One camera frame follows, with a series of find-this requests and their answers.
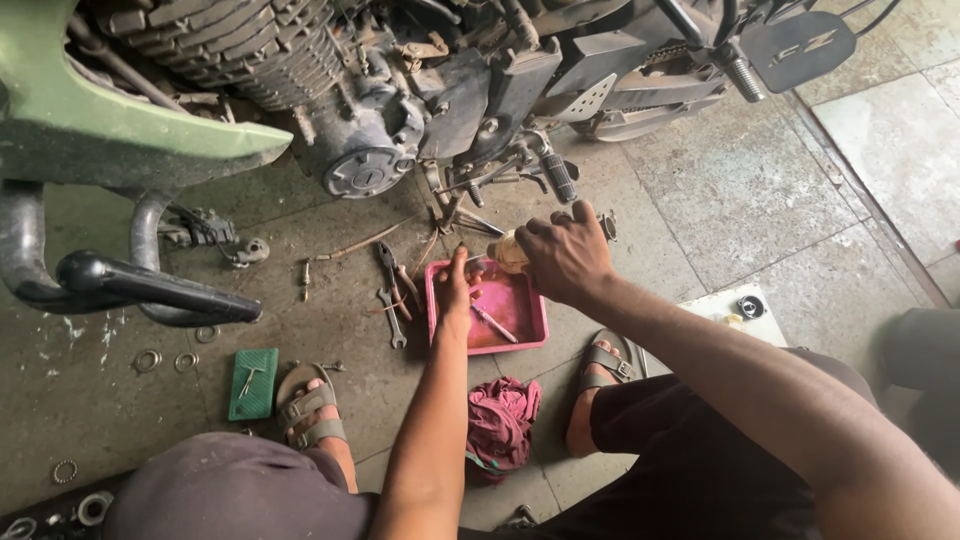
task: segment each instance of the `plastic bottle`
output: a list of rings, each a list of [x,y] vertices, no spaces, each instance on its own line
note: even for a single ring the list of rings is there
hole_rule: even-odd
[[[506,231],[503,236],[487,246],[487,257],[495,260],[508,274],[519,274],[523,266],[530,262],[523,248],[516,243],[514,230]]]

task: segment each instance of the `pink plastic tray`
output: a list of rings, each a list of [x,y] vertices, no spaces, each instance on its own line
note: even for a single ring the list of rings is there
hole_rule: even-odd
[[[542,347],[550,336],[546,326],[543,297],[534,292],[526,275],[508,274],[500,269],[496,262],[487,258],[482,261],[487,265],[487,271],[483,275],[483,282],[473,287],[483,290],[483,296],[476,301],[477,307],[486,311],[493,320],[512,333],[519,343],[508,341],[471,309],[473,326],[467,335],[467,354],[484,355]],[[435,260],[427,264],[424,270],[430,343],[433,343],[433,332],[437,328],[438,307],[434,289],[439,282],[435,280],[440,270],[448,264],[449,261],[446,260]]]

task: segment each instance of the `man's right hand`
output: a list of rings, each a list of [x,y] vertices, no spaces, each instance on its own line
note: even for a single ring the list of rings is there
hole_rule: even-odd
[[[516,242],[530,259],[523,271],[543,296],[579,307],[615,278],[610,251],[593,207],[576,201],[573,217],[563,211],[550,215],[550,222],[533,218],[516,230]]]

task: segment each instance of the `maroon cloth rag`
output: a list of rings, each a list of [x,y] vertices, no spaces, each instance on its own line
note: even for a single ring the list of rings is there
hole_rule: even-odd
[[[506,473],[527,462],[530,425],[539,408],[540,384],[535,380],[523,384],[503,377],[470,390],[467,457],[480,468],[481,476],[499,483]]]

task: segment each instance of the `foot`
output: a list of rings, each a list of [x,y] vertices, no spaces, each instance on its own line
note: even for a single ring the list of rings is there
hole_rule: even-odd
[[[611,347],[610,342],[606,339],[597,341],[593,346],[599,347],[620,358],[620,351],[615,347]],[[589,362],[581,375],[591,373],[600,375],[604,379],[609,379],[610,382],[619,383],[619,381],[607,371],[607,368],[596,362]],[[596,445],[593,444],[593,439],[590,436],[590,409],[593,407],[593,396],[596,395],[599,389],[600,388],[597,387],[584,390],[577,396],[577,403],[573,406],[570,425],[566,429],[566,449],[574,457],[587,457],[590,454],[600,452],[597,450]]]
[[[298,399],[306,395],[307,392],[316,390],[321,384],[324,384],[323,380],[311,379],[306,384],[305,390],[297,391],[297,394],[294,395],[294,399]],[[337,410],[337,406],[324,405],[310,413],[310,415],[303,420],[300,420],[299,424],[288,429],[286,432],[287,441],[293,442],[297,440],[297,437],[299,437],[301,433],[309,430],[318,422],[334,418],[340,418],[340,411]],[[347,444],[347,441],[341,439],[340,437],[324,437],[317,441],[317,444],[314,445],[314,448],[319,448],[320,450],[326,451],[337,460],[340,468],[344,471],[344,476],[347,477],[347,486],[349,492],[356,493],[356,471],[353,468],[353,457],[350,455],[350,446]]]

